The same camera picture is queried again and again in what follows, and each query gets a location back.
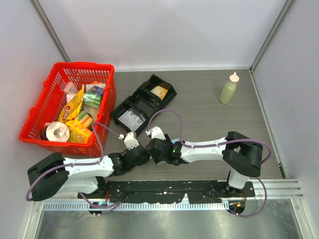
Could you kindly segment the green leather card holder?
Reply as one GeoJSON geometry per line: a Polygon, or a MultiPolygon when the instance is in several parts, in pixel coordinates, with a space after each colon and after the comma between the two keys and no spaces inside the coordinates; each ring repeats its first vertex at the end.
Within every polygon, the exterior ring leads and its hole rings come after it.
{"type": "MultiPolygon", "coordinates": [[[[174,143],[176,143],[176,142],[179,142],[179,141],[180,141],[180,138],[179,138],[179,137],[171,140],[172,144],[174,144],[174,143]]],[[[165,163],[166,163],[166,161],[165,161],[164,159],[161,159],[161,160],[157,163],[157,165],[162,165],[162,164],[165,164],[165,163]]]]}

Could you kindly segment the white credit card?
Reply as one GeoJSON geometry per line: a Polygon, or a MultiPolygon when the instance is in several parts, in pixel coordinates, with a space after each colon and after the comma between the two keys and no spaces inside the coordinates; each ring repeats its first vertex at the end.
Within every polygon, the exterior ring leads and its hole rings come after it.
{"type": "Polygon", "coordinates": [[[144,122],[144,118],[136,115],[135,112],[130,112],[129,128],[131,131],[136,131],[144,122]]]}

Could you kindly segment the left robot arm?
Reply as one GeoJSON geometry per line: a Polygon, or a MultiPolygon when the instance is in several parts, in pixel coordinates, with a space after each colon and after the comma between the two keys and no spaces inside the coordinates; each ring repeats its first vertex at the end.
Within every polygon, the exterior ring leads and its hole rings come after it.
{"type": "Polygon", "coordinates": [[[63,157],[55,152],[28,169],[30,188],[26,200],[43,201],[58,193],[102,198],[107,190],[104,178],[122,176],[149,159],[150,154],[143,146],[88,159],[63,157]]]}

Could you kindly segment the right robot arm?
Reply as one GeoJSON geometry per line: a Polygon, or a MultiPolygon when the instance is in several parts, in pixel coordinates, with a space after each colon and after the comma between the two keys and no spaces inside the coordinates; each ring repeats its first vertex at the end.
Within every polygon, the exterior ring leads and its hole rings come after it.
{"type": "Polygon", "coordinates": [[[146,131],[151,139],[146,146],[155,164],[179,166],[197,161],[224,161],[231,170],[227,176],[225,191],[238,196],[251,177],[261,175],[263,146],[244,135],[230,131],[226,137],[206,142],[176,141],[159,128],[146,131]]]}

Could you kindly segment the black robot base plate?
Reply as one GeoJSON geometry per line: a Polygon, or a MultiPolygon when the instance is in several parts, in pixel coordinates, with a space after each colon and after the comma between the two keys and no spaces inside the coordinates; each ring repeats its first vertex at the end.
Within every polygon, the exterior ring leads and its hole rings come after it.
{"type": "Polygon", "coordinates": [[[178,204],[187,196],[191,204],[204,204],[219,203],[222,198],[255,197],[255,191],[250,181],[239,190],[230,189],[227,182],[218,180],[103,182],[99,179],[97,191],[84,196],[133,204],[178,204]]]}

